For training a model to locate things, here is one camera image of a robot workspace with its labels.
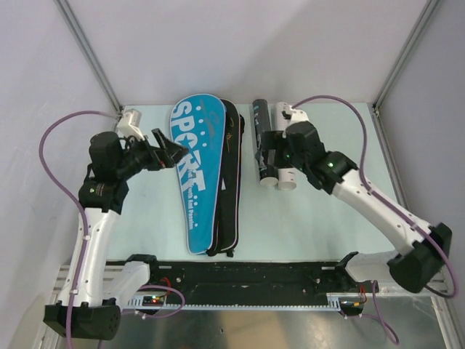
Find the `black shuttlecock tube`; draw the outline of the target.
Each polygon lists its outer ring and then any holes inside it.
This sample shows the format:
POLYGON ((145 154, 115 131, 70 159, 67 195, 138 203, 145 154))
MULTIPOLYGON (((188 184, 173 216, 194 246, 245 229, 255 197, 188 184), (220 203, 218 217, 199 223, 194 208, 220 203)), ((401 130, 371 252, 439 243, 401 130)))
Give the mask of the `black shuttlecock tube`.
MULTIPOLYGON (((256 135, 263 131, 271 130, 270 115, 268 109, 268 103, 265 99, 256 99, 252 102, 254 132, 255 132, 255 146, 256 146, 256 135)), ((273 151, 267 149, 258 149, 256 146, 254 158, 256 160, 257 151, 273 151)), ((259 173, 259 184, 271 188, 278 184, 278 173, 259 173)))

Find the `blue racket bag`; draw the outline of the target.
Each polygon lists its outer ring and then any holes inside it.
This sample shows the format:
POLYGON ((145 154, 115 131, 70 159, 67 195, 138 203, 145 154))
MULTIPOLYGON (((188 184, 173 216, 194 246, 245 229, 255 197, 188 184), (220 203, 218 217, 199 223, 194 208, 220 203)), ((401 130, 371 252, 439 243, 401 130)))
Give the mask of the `blue racket bag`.
POLYGON ((187 148, 177 174, 191 254, 205 254, 214 242, 225 122, 225 105, 210 94, 180 100, 170 115, 172 140, 187 148))

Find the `white shuttlecock tube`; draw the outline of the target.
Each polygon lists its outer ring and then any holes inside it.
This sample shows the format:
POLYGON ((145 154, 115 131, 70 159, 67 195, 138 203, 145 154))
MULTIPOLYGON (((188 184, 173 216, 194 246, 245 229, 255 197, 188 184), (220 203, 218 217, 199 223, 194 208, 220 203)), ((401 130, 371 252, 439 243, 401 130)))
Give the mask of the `white shuttlecock tube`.
MULTIPOLYGON (((275 105, 274 126, 279 131, 283 131, 288 125, 288 120, 283 116, 286 106, 287 104, 285 102, 279 102, 275 105)), ((290 191, 294 190, 296 187, 296 173, 294 168, 278 169, 278 189, 290 191)))

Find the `black racket bag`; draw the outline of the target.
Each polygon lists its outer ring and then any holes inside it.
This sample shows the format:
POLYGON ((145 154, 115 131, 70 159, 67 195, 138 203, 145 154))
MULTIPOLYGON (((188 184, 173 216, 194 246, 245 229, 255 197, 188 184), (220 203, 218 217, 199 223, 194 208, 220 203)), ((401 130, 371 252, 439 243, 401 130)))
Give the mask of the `black racket bag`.
POLYGON ((232 257, 239 241, 241 160, 245 120, 231 101, 223 99, 222 103, 226 109, 225 137, 214 216, 213 242, 206 251, 210 257, 217 254, 232 257))

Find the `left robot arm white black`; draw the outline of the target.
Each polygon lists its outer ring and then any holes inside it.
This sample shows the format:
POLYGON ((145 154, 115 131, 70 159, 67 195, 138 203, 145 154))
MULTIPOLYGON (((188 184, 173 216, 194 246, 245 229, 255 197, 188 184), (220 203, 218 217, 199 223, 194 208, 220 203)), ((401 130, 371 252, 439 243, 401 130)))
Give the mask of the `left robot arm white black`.
POLYGON ((128 181, 143 170, 175 167, 188 149, 153 129, 156 146, 145 136, 101 132, 90 140, 91 162, 75 202, 78 235, 68 275, 57 301, 44 308, 43 322, 60 336, 112 340, 121 322, 121 311, 141 287, 155 289, 161 272, 151 255, 130 257, 123 270, 103 289, 110 237, 121 216, 128 181))

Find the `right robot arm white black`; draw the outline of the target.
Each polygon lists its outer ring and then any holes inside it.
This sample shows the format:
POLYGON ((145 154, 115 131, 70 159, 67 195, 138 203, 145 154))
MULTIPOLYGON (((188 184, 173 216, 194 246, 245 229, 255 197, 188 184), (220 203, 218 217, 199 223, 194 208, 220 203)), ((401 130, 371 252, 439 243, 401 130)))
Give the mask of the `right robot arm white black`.
POLYGON ((391 252, 348 254, 335 275, 340 289, 351 292, 361 282, 386 279, 419 293, 445 264, 450 228, 442 223, 432 226, 415 217, 361 180, 361 167, 341 152, 327 151, 308 121, 284 131, 262 132, 256 155, 269 156, 268 163, 275 168, 293 167, 304 173, 309 184, 350 205, 393 245, 391 252))

